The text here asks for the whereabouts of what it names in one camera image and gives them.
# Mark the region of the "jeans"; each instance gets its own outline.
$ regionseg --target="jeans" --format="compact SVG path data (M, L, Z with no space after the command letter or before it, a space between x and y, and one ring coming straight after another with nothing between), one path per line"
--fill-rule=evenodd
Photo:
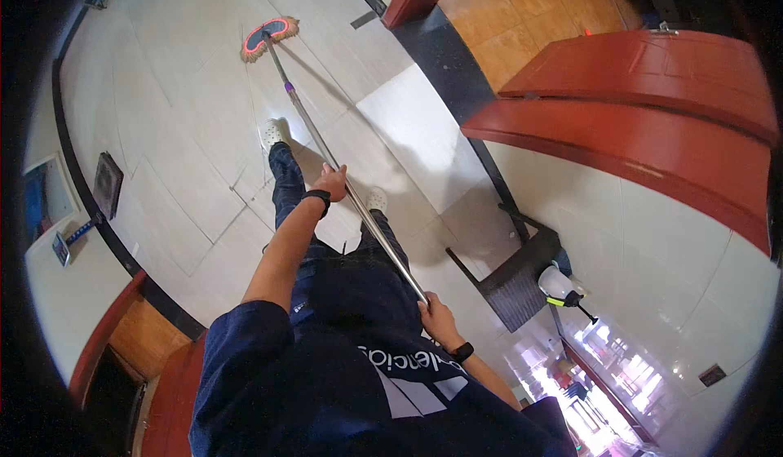
M272 201L275 203L275 228L278 228L301 201L305 193L305 180L302 177L299 164L297 164L294 155L291 153L290 146L284 142L275 143L272 146L272 149L269 151L269 167L275 176L275 189L272 193ZM389 227L386 216L378 209L371 209L369 212L375 218L378 227L383 231L384 236L391 243L397 255L408 266L408 256L397 242L397 238ZM312 310L309 306L310 296L319 295L319 292L326 288L319 285L319 279L333 278L336 270L375 271L377 269L389 269L393 271L393 275L402 279L386 251L369 232L364 223L362 223L361 234L362 237L356 250L346 255L339 253L313 235L305 257L297 270L296 283L292 292L291 321L293 324L296 325L312 315ZM321 275L324 271L330 271L331 275ZM404 280L402 280L402 284L402 287L396 290L402 290L401 294L406 298L404 304L410 304L410 300L412 300L414 309L416 309L416 294L405 284ZM345 295L350 295L351 290L347 288L343 292L345 292ZM411 314L416 317L411 322L420 326L417 319L418 312L408 313L406 317L410 317Z

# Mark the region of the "white shoe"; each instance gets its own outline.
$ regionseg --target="white shoe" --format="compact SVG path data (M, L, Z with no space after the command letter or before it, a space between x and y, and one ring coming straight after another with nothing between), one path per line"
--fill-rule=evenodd
M367 206L368 210L378 209L384 214L386 214L387 204L386 192L377 187L373 187L373 189L369 191L367 200L364 202L364 205Z
M266 129L259 129L261 147L269 152L275 143L287 143L288 121L286 119L266 119Z

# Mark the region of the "black chair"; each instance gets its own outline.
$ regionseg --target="black chair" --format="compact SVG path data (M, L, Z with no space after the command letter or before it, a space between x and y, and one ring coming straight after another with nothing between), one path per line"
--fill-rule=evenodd
M522 247L484 280L476 277L454 254L451 248L445 252L473 282L484 299L495 311L506 328L514 332L546 305L546 296L538 287L538 278L562 250L560 237L543 224L519 213L504 204L498 207L509 214L519 233ZM531 237L524 223L537 231Z

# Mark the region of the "hand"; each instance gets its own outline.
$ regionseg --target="hand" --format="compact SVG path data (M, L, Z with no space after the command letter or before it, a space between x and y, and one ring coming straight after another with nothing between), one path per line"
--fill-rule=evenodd
M436 293L428 292L427 298L430 300L429 310L423 301L419 301L421 324L425 326L427 334L449 353L465 345L465 338L456 331L451 310L438 299Z
M340 171L334 171L327 163L323 164L321 170L321 178L316 180L316 183L312 185L313 190L323 190L330 193L329 200L332 202L339 202L345 198L345 173L347 172L347 166L340 167Z

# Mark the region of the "mop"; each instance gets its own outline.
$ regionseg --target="mop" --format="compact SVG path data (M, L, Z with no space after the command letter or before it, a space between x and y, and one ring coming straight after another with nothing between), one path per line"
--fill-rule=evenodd
M316 129L316 125L312 123L312 119L310 119L310 116L305 110L305 107L301 104L301 100L299 100L299 96L294 89L294 85L292 85L288 80L286 72L283 70L283 66L280 64L280 60L277 58L277 54L275 53L275 43L280 42L281 40L285 40L289 37L293 37L298 33L299 21L295 18L281 17L270 20L248 35L248 38L242 44L240 57L246 63L252 63L258 60L264 52L269 51L269 53L272 55L272 59L275 61L275 66L277 67L277 71L280 74L280 78L283 80L283 85L286 89L286 93L288 93L288 97L291 100L291 104L294 105L294 108L299 113L299 116L305 122L305 127L307 127L313 140L316 141L318 149L321 151L321 156L327 161L329 166L334 169L339 169L340 165L338 165L337 160L334 158L331 151L329 151L327 148L327 144L323 141L323 138L321 138L321 134L318 132L318 129ZM358 215L362 217L362 220L364 221L364 224L367 225L369 232L372 233L372 235L378 240L384 251L386 251L388 256L391 258L391 261L394 263L406 281L410 284L410 286L414 289L419 299L424 301L425 304L429 306L429 299L427 299L425 291L421 288L421 286L419 286L418 282L416 282L414 276L410 274L407 266L403 263L402 259L400 259L399 255L397 255L397 252L392 247L391 243L389 243L389 241L386 239L383 231L381 231L378 227L378 224L375 222L375 218L372 216L372 214L369 213L367 207L358 198L356 190L354 190L353 185L351 185L351 182L348 179L345 180L345 189L347 190L347 196L351 199L353 206L356 207Z

